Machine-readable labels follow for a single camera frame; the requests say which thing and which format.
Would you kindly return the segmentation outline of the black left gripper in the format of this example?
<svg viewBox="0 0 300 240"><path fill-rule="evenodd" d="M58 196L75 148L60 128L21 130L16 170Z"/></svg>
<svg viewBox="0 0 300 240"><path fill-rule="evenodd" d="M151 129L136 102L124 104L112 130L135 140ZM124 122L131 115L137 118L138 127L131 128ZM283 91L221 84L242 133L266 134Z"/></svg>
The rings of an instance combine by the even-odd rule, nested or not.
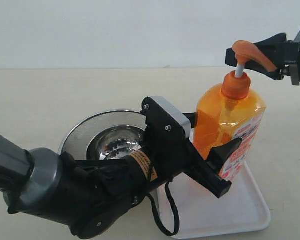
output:
<svg viewBox="0 0 300 240"><path fill-rule="evenodd" d="M63 146L60 155L61 192L66 195L60 222L77 237L103 234L181 173L200 184L205 176L205 161L190 141L146 145L113 159L80 158L72 146Z"/></svg>

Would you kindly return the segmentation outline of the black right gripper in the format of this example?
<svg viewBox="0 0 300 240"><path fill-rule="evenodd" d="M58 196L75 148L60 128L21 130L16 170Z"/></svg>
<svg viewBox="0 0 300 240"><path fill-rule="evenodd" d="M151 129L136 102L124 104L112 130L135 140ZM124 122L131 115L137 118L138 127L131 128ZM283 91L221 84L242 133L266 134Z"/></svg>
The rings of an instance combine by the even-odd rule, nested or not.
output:
<svg viewBox="0 0 300 240"><path fill-rule="evenodd" d="M287 39L286 33L276 34L266 40L255 43L258 49L277 67L277 70L269 72L261 64L250 60L245 64L245 69L263 74L273 80L282 80L284 63L288 66L287 76L290 76L293 86L300 85L300 30L293 40ZM225 53L225 64L231 67L237 66L235 52L228 48Z"/></svg>

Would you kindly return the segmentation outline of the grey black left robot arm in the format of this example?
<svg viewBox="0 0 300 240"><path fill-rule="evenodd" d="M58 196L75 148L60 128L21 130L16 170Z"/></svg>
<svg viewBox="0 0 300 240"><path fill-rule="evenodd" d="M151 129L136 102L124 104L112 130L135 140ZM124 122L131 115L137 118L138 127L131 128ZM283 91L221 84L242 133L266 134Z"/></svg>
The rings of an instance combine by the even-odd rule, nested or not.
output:
<svg viewBox="0 0 300 240"><path fill-rule="evenodd" d="M7 211L66 225L73 236L89 240L164 186L173 231L164 227L156 206L152 212L158 228L173 236L180 217L169 184L184 173L222 197L231 182L219 172L242 143L240 138L231 140L203 159L180 129L162 114L152 118L112 110L77 125L60 153L44 147L25 150L0 135L0 191Z"/></svg>

